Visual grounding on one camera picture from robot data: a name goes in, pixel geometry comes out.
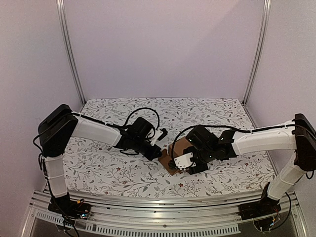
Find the brown cardboard box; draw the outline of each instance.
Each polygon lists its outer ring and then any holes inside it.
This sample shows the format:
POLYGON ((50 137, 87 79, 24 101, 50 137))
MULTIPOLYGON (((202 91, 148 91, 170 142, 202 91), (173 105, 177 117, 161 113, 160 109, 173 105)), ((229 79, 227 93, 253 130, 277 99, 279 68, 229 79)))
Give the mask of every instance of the brown cardboard box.
MULTIPOLYGON (((182 156, 183 150, 191 146, 192 146, 191 143, 185 137, 179 139, 174 146, 173 157, 176 158, 176 157, 182 156)), ((171 149, 172 149, 172 144, 170 144, 168 148, 168 153, 170 157, 171 157, 171 149)))
POLYGON ((171 157, 167 154, 167 149, 162 151, 162 156, 158 158, 158 161, 162 164, 162 166, 169 172, 169 174, 174 175, 179 172, 179 169, 170 169, 169 161, 171 161, 171 157))

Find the floral pattern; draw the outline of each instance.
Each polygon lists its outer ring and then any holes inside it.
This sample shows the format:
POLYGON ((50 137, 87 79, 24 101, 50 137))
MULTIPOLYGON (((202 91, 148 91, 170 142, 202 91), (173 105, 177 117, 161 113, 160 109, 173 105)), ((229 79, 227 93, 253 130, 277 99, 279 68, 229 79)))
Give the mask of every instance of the floral pattern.
MULTIPOLYGON (((168 135, 157 144, 162 148, 173 142, 184 128, 196 124, 230 125, 252 128, 236 99, 135 98, 89 100, 82 110, 86 116, 106 123, 124 124, 137 108, 150 107, 160 115, 160 127, 168 135)), ((141 110, 130 122, 142 116, 152 124, 152 111, 141 110)), ((212 129, 219 136, 224 129, 212 129)), ((127 156, 104 143, 71 138, 65 154, 64 169, 68 187, 92 194, 144 198, 205 197, 262 189, 274 177, 265 152, 250 153, 226 161, 214 160, 205 172, 171 176, 155 159, 127 156)))

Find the wall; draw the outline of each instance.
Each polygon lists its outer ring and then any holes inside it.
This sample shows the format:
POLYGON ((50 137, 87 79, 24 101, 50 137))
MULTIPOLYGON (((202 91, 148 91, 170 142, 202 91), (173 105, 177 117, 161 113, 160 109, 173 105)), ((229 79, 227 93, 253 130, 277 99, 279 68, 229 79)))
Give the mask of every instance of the wall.
POLYGON ((37 125, 59 104, 79 109, 56 1, 0 1, 0 236, 18 236, 44 178, 32 145, 37 125))
POLYGON ((65 1, 85 96, 241 99, 263 3, 65 1))
MULTIPOLYGON (((258 125, 303 113, 316 127, 316 2, 272 1, 269 26, 248 108, 258 125)), ((290 158, 273 153, 278 170, 290 158)), ((316 178, 295 186, 311 236, 316 236, 316 178)))

